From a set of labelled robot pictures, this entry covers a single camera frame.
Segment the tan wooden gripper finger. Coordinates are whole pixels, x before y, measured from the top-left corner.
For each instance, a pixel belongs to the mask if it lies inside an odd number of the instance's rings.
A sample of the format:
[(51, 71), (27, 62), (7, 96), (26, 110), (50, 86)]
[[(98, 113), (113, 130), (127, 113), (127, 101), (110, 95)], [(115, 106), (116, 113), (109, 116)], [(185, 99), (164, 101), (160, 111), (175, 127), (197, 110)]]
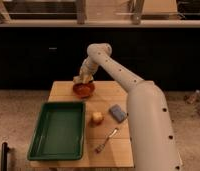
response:
[(73, 77), (75, 84), (87, 84), (93, 80), (93, 74), (86, 70), (80, 70), (78, 76)]

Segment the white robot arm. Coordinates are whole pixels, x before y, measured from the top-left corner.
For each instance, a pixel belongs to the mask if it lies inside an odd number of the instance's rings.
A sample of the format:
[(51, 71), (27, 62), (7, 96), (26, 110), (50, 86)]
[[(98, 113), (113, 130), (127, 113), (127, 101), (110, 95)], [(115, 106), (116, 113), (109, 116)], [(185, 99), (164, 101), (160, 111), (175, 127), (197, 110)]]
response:
[(126, 110), (134, 161), (133, 171), (182, 171), (169, 109), (163, 91), (111, 58), (108, 43), (87, 47), (75, 83), (88, 83), (101, 66), (127, 93)]

